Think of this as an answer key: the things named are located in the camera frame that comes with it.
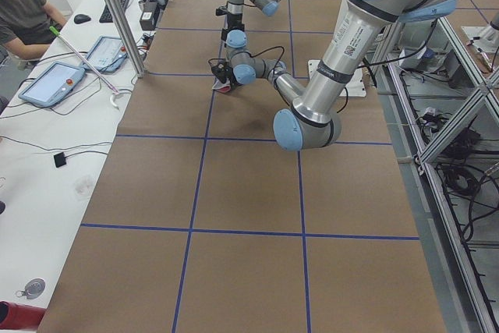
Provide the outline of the aluminium frame rack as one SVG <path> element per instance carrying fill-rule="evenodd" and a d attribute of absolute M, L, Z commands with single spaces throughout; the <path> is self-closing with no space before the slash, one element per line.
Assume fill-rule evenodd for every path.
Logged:
<path fill-rule="evenodd" d="M 385 28 L 372 73 L 450 332 L 498 329 L 498 69 L 446 19 Z"/>

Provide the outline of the pink towel with grey back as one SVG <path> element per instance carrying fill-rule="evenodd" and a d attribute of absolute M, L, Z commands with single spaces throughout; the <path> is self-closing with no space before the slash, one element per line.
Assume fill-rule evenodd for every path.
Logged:
<path fill-rule="evenodd" d="M 218 93 L 227 94 L 232 90 L 232 85 L 230 82 L 222 83 L 220 80 L 215 80 L 211 89 Z"/>

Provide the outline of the near teach pendant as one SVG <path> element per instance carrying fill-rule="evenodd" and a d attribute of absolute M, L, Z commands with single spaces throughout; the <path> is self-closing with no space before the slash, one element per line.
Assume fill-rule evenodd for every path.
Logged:
<path fill-rule="evenodd" d="M 37 107 L 50 108 L 68 96 L 83 79 L 85 73 L 85 69 L 81 66 L 54 62 L 22 90 L 18 98 Z"/>

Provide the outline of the far teach pendant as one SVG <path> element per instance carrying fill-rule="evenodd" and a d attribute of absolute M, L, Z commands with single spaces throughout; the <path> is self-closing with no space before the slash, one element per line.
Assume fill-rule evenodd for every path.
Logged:
<path fill-rule="evenodd" d="M 128 57 L 120 37 L 100 36 L 86 60 L 100 73 L 114 73 Z"/>

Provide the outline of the red cylinder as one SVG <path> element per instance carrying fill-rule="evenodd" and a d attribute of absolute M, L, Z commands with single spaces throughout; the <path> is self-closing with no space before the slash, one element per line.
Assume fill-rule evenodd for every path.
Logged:
<path fill-rule="evenodd" d="M 45 308 L 1 301 L 1 329 L 36 331 L 45 312 Z"/>

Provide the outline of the dark brown box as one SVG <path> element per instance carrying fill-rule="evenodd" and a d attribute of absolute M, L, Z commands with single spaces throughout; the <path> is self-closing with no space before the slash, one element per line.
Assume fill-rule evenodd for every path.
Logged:
<path fill-rule="evenodd" d="M 140 17 L 140 26 L 144 31 L 152 31 L 155 29 L 160 15 L 160 8 L 156 2 L 143 2 L 142 14 Z"/>

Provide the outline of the long metal rod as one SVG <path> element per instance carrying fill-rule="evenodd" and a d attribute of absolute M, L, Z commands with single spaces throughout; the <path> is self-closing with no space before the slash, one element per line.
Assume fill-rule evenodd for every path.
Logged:
<path fill-rule="evenodd" d="M 111 105 L 119 109 L 118 104 L 116 103 L 116 98 L 119 97 L 122 92 L 120 92 L 111 82 L 105 78 L 99 70 L 97 70 L 76 48 L 74 48 L 62 35 L 61 33 L 53 26 L 49 27 L 49 30 L 67 47 L 69 48 L 90 70 L 97 75 L 97 77 L 102 80 L 106 86 L 111 90 L 111 97 L 109 98 Z"/>

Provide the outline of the small black square pad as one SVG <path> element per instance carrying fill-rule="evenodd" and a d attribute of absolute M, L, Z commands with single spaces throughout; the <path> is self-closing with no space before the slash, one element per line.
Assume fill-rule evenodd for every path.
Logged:
<path fill-rule="evenodd" d="M 59 152 L 53 156 L 55 167 L 61 168 L 67 164 L 67 157 L 64 152 Z"/>

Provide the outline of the seated person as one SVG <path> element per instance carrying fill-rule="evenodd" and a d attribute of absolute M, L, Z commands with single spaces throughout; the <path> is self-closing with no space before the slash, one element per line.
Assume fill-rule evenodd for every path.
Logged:
<path fill-rule="evenodd" d="M 1 0 L 1 46 L 16 57 L 37 61 L 51 46 L 66 18 L 48 0 Z"/>

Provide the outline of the round metal disc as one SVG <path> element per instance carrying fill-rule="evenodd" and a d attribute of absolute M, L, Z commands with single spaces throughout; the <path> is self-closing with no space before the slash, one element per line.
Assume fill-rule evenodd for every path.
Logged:
<path fill-rule="evenodd" d="M 43 278 L 33 278 L 25 284 L 23 289 L 17 290 L 15 295 L 27 300 L 36 299 L 43 294 L 45 287 L 46 282 Z"/>

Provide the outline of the teach pendant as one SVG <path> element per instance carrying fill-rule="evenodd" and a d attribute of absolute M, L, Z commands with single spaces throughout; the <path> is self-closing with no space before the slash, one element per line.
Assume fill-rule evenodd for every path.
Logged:
<path fill-rule="evenodd" d="M 68 96 L 83 79 L 85 73 L 85 69 L 81 66 L 54 62 L 22 90 L 18 98 L 37 107 L 50 108 Z"/>
<path fill-rule="evenodd" d="M 120 37 L 100 36 L 86 60 L 100 73 L 114 73 L 128 57 Z"/>

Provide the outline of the black computer mouse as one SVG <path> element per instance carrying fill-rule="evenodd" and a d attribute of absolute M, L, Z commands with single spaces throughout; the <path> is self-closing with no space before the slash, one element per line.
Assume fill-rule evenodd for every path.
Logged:
<path fill-rule="evenodd" d="M 86 22 L 90 22 L 90 21 L 91 21 L 91 17 L 86 15 L 86 14 L 76 14 L 73 17 L 73 22 L 75 24 L 82 24 L 82 23 L 86 23 Z"/>

